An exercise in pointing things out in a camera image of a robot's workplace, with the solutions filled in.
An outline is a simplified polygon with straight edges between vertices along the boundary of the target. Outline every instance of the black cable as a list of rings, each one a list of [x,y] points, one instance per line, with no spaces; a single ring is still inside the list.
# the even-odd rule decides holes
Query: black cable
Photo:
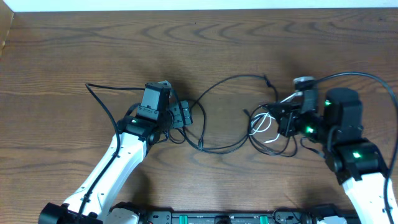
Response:
[[[186,134],[186,132],[185,132],[185,128],[183,128],[182,130],[179,130],[179,132],[181,133],[181,135],[184,137],[184,140],[187,140],[187,142],[189,143],[189,145],[191,145],[193,148],[195,148],[195,149],[197,149],[197,150],[199,150],[199,151],[201,151],[201,152],[206,152],[206,153],[210,153],[210,154],[227,154],[227,153],[234,152],[234,151],[238,150],[240,147],[242,147],[243,144],[249,139],[250,142],[251,142],[251,144],[254,146],[254,148],[256,148],[259,152],[261,152],[261,153],[263,153],[263,154],[267,154],[267,155],[270,155],[270,156],[282,156],[282,157],[292,157],[292,156],[296,155],[298,148],[297,148],[297,141],[296,141],[295,138],[293,138],[293,139],[294,139],[294,144],[295,144],[295,150],[294,150],[294,152],[293,152],[291,155],[285,155],[285,154],[283,154],[283,152],[287,149],[287,146],[288,146],[288,143],[289,143],[290,138],[287,140],[284,149],[283,149],[282,151],[280,151],[280,152],[277,152],[277,151],[271,149],[270,147],[263,145],[263,144],[262,144],[261,142],[259,142],[254,136],[250,136],[250,135],[249,135],[250,130],[248,130],[247,133],[246,133],[239,141],[237,141],[236,143],[231,144],[231,145],[229,145],[229,146],[223,146],[223,147],[203,147],[203,137],[204,137],[204,135],[205,135],[205,124],[206,124],[206,113],[205,113],[205,109],[203,108],[203,106],[202,106],[201,104],[199,104],[200,99],[201,99],[205,94],[207,94],[211,89],[213,89],[214,87],[216,87],[217,85],[222,84],[222,83],[224,83],[225,81],[232,80],[232,79],[235,79],[235,78],[241,78],[241,77],[249,77],[249,78],[264,79],[265,82],[266,82],[267,87],[272,88],[273,91],[274,91],[274,93],[275,93],[275,102],[278,101],[278,97],[279,97],[278,91],[276,90],[276,87],[269,81],[269,79],[266,77],[265,74],[263,74],[263,76],[260,76],[260,75],[251,75],[251,74],[248,74],[248,75],[235,75],[235,76],[232,76],[232,77],[229,77],[229,78],[225,78],[224,80],[221,80],[221,81],[217,82],[216,84],[214,84],[213,86],[211,86],[209,89],[207,89],[206,91],[204,91],[204,92],[199,96],[199,98],[198,98],[197,100],[194,101],[194,103],[193,103],[193,104],[191,105],[191,107],[190,107],[190,110],[191,110],[191,112],[192,112],[192,108],[197,104],[197,105],[200,107],[200,109],[202,110],[202,113],[203,113],[203,129],[202,129],[202,134],[201,134],[201,137],[200,137],[200,139],[199,139],[198,145],[196,145],[195,143],[193,143],[193,142],[189,139],[189,137],[187,136],[187,134]],[[251,121],[252,121],[251,117],[253,116],[253,114],[254,114],[259,108],[256,108],[256,109],[253,111],[253,113],[252,113],[251,116],[249,115],[249,113],[247,113],[247,114],[249,115],[249,125],[251,125]],[[235,147],[234,149],[231,149],[231,150],[228,150],[228,151],[224,151],[224,152],[212,152],[212,151],[214,151],[214,150],[226,149],[226,148],[233,147],[233,146],[236,146],[236,147]]]
[[[303,143],[303,140],[304,140],[304,139],[308,139],[308,138],[307,138],[307,137],[302,137],[302,138],[300,139],[300,145],[301,145],[303,148],[308,149],[309,151],[312,151],[312,152],[318,154],[318,155],[319,155],[320,157],[322,157],[322,158],[325,158],[324,153],[322,153],[322,152],[320,152],[320,151],[318,151],[318,150],[316,150],[316,149],[313,149],[313,148],[311,148],[311,147],[304,146],[304,143]]]
[[[165,139],[158,141],[156,144],[159,144],[159,143],[162,143],[162,142],[166,142],[167,140],[169,140],[169,136],[170,136],[169,135],[169,130],[164,131],[163,134],[165,136]]]
[[[264,75],[264,76],[262,77],[262,76],[260,76],[260,75],[247,74],[247,75],[234,75],[234,76],[232,76],[232,77],[225,78],[225,79],[219,81],[218,83],[212,85],[212,86],[211,86],[209,89],[207,89],[206,91],[204,91],[204,92],[199,96],[199,98],[192,104],[191,108],[193,108],[193,107],[197,104],[197,102],[199,102],[199,100],[200,100],[206,93],[208,93],[211,89],[213,89],[214,87],[216,87],[216,86],[218,86],[219,84],[224,83],[224,82],[226,82],[226,81],[228,81],[228,80],[235,79],[235,78],[241,78],[241,77],[251,77],[251,78],[264,79],[264,77],[266,77],[266,76]]]
[[[184,140],[186,140],[186,141],[189,143],[189,145],[191,145],[193,148],[195,148],[195,149],[197,149],[197,150],[199,150],[199,151],[201,151],[201,152],[206,152],[206,153],[209,153],[209,154],[227,154],[227,153],[231,153],[231,152],[234,152],[234,151],[238,150],[238,149],[239,149],[240,147],[242,147],[243,144],[247,141],[248,136],[247,136],[247,134],[245,134],[245,136],[243,136],[239,141],[237,141],[236,143],[231,144],[231,145],[229,145],[229,146],[222,146],[222,147],[203,147],[203,144],[204,144],[203,138],[204,138],[204,135],[205,135],[205,128],[206,128],[206,112],[205,112],[204,107],[199,103],[200,99],[201,99],[205,94],[207,94],[211,89],[213,89],[214,87],[218,86],[219,84],[222,84],[222,83],[224,83],[225,81],[228,81],[228,80],[232,80],[232,79],[235,79],[235,78],[241,78],[241,77],[249,77],[249,78],[264,79],[264,80],[266,81],[267,86],[268,86],[268,87],[271,87],[271,88],[275,91],[275,97],[277,98],[277,91],[276,91],[275,86],[272,85],[272,84],[270,83],[270,81],[268,80],[268,78],[267,78],[265,75],[262,77],[262,76],[260,76],[260,75],[251,75],[251,74],[247,74],[247,75],[235,75],[235,76],[232,76],[232,77],[225,78],[225,79],[219,81],[218,83],[214,84],[213,86],[211,86],[211,87],[210,87],[209,89],[207,89],[206,91],[204,91],[204,92],[199,96],[198,99],[196,99],[196,100],[188,99],[189,101],[193,101],[193,104],[190,106],[191,113],[192,113],[192,108],[193,108],[195,105],[198,105],[198,106],[200,107],[202,113],[203,113],[203,129],[202,129],[201,137],[199,138],[199,141],[198,141],[198,144],[197,144],[197,145],[189,139],[189,137],[188,137],[187,134],[186,134],[185,128],[183,128],[182,130],[181,130],[181,129],[178,130],[178,131],[181,133],[181,135],[184,137]],[[178,101],[178,96],[177,96],[176,92],[173,92],[173,94],[176,96],[176,100]],[[236,147],[235,147],[234,149],[231,149],[231,150],[228,150],[228,151],[224,151],[224,152],[212,152],[213,150],[227,149],[227,148],[233,147],[233,146],[236,146]]]
[[[329,133],[328,133],[328,140],[326,142],[326,149],[328,152],[331,152],[331,141],[333,140],[333,134],[335,131],[338,129],[338,126],[333,126],[330,128]]]
[[[104,109],[106,114],[109,116],[109,119],[111,120],[113,128],[114,128],[114,132],[116,134],[117,145],[116,145],[115,152],[112,155],[112,158],[104,166],[104,169],[98,174],[97,178],[93,181],[93,183],[91,184],[90,188],[87,190],[87,193],[84,195],[83,201],[81,202],[81,205],[80,205],[80,208],[79,208],[79,212],[78,212],[78,215],[77,215],[76,223],[80,222],[81,215],[83,214],[83,210],[85,208],[85,205],[86,205],[87,201],[90,199],[90,195],[93,192],[93,189],[95,188],[95,185],[98,183],[98,181],[100,181],[101,177],[104,175],[106,170],[109,168],[109,166],[115,160],[115,158],[118,156],[119,151],[120,151],[120,135],[119,135],[119,132],[118,132],[118,127],[116,125],[116,122],[115,122],[111,112],[107,109],[105,104],[98,98],[98,96],[93,92],[93,90],[90,88],[90,86],[97,87],[97,88],[105,88],[105,89],[110,89],[110,90],[145,90],[144,88],[130,88],[130,87],[119,88],[119,87],[101,86],[101,85],[95,85],[95,84],[91,84],[91,83],[86,83],[87,90],[97,100],[97,102],[101,105],[102,109]]]
[[[175,138],[172,136],[172,133],[169,133],[169,139],[170,139],[170,141],[171,141],[172,143],[175,143],[175,144],[182,144],[182,143],[184,143],[184,142],[186,141],[185,138],[184,138],[183,140],[181,140],[181,141],[178,141],[177,139],[175,139]]]
[[[140,103],[134,103],[133,105],[130,106],[130,108],[127,110],[125,116],[129,116],[137,107],[141,105]]]
[[[368,74],[368,73],[363,73],[363,72],[343,72],[343,73],[337,73],[337,74],[334,74],[334,75],[329,75],[329,76],[327,76],[325,78],[321,78],[319,80],[316,80],[315,84],[330,80],[332,78],[342,77],[342,76],[345,76],[345,75],[357,75],[357,76],[372,78],[372,79],[378,81],[387,90],[388,94],[390,94],[392,103],[394,104],[394,107],[396,109],[396,116],[397,116],[396,119],[397,119],[397,122],[398,122],[398,100],[397,100],[397,97],[396,97],[394,91],[392,91],[392,88],[384,80],[382,80],[379,77],[376,77],[376,76]],[[392,219],[391,208],[390,208],[390,205],[388,203],[387,187],[388,187],[388,182],[389,182],[389,179],[391,177],[392,171],[394,170],[394,165],[395,165],[396,158],[397,158],[397,152],[398,152],[398,137],[396,139],[396,144],[394,146],[394,152],[392,153],[390,166],[389,166],[389,169],[387,170],[386,179],[384,181],[384,187],[383,187],[384,206],[385,206],[385,209],[386,209],[386,213],[387,213],[388,219],[389,219],[391,224],[394,224],[394,220]]]

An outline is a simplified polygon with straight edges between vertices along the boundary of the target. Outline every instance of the white wall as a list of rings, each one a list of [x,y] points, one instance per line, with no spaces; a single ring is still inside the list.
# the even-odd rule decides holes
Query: white wall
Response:
[[[398,0],[4,0],[14,12],[398,7]]]

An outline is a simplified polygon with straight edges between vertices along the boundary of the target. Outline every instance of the wooden table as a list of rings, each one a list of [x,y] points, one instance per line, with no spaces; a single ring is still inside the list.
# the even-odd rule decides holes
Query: wooden table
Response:
[[[357,70],[397,91],[397,15],[398,9],[17,13],[0,62],[0,223],[36,222],[47,202],[61,204],[102,158],[114,131],[84,83],[143,87],[168,80],[181,98],[196,98],[223,78],[266,73],[287,96],[295,77]],[[349,77],[322,84],[321,96],[336,86],[360,92],[364,135],[389,162],[396,120],[386,91]],[[136,91],[96,92],[115,119],[142,98]],[[212,90],[201,101],[205,145],[240,138],[247,123],[242,109],[273,99],[263,81],[250,78]],[[189,128],[199,135],[203,118],[193,113]],[[275,127],[263,138],[274,136]],[[352,208],[312,152],[272,157],[248,143],[225,156],[188,144],[156,145],[120,201],[194,211]]]

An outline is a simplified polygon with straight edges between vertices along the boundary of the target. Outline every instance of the white cable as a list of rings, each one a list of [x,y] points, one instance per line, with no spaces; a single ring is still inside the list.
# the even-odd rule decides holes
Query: white cable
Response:
[[[268,143],[271,143],[271,142],[274,142],[274,141],[278,140],[279,135],[280,135],[280,134],[278,133],[278,135],[276,136],[276,138],[274,138],[273,140],[265,141],[264,144],[268,144]]]
[[[292,98],[294,98],[294,97],[297,96],[297,95],[300,95],[300,94],[299,94],[298,92],[295,92],[295,93],[291,94],[290,96],[286,97],[284,100],[280,101],[280,103],[283,103],[283,102],[285,102],[285,101],[290,101]],[[254,119],[254,120],[251,122],[251,126],[253,126],[254,123],[256,123],[256,122],[261,118],[260,116],[262,116],[262,121],[261,121],[261,123],[259,124],[259,126],[257,127],[257,129],[252,128],[253,133],[251,133],[251,134],[249,134],[249,135],[254,135],[254,134],[256,134],[256,133],[260,133],[260,132],[267,131],[267,130],[271,127],[272,119],[275,119],[275,118],[272,117],[268,112],[267,112],[267,113],[259,113],[259,114],[255,115],[254,118],[257,118],[257,119]],[[264,121],[265,121],[267,118],[269,118],[268,126],[267,126],[265,129],[263,129],[263,130],[259,130],[259,129],[261,128],[261,126],[264,124]],[[276,138],[271,139],[271,140],[267,140],[267,141],[264,142],[264,144],[268,144],[268,143],[271,143],[271,142],[274,142],[274,141],[278,140],[279,136],[280,136],[280,134],[278,133],[278,135],[276,136]]]
[[[253,121],[251,122],[251,125],[252,125],[252,126],[253,126],[253,124],[254,124],[255,122],[257,122],[257,121],[260,119],[260,116],[263,116],[260,125],[257,127],[257,129],[252,128],[252,130],[253,130],[254,132],[251,133],[251,134],[249,134],[249,135],[256,134],[257,132],[264,132],[264,131],[267,131],[267,130],[269,129],[269,127],[271,126],[271,121],[272,121],[272,119],[275,119],[275,118],[273,118],[269,113],[259,113],[259,114],[257,114],[257,115],[254,117],[254,118],[257,118],[257,117],[258,117],[258,118],[255,119],[255,120],[253,120]],[[267,127],[266,129],[263,129],[263,130],[260,130],[260,131],[259,131],[259,129],[261,128],[261,126],[262,126],[262,124],[264,123],[264,121],[266,120],[266,118],[269,118],[268,127]]]

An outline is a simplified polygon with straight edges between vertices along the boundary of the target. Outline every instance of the cable connector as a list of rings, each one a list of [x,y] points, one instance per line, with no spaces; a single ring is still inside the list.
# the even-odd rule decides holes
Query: cable connector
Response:
[[[250,118],[250,113],[247,109],[243,109],[243,113],[246,114]]]
[[[117,154],[116,152],[112,153],[112,156],[115,156],[117,158],[120,158],[119,154]]]
[[[199,139],[198,147],[200,150],[203,150],[203,139]]]
[[[85,193],[85,195],[83,196],[83,198],[81,200],[86,200],[86,202],[90,202],[90,195],[92,192],[90,192],[90,194],[87,192]]]
[[[271,84],[271,82],[269,81],[269,79],[267,78],[266,74],[263,74],[264,80],[266,81],[266,84],[268,87],[272,87],[273,84]]]

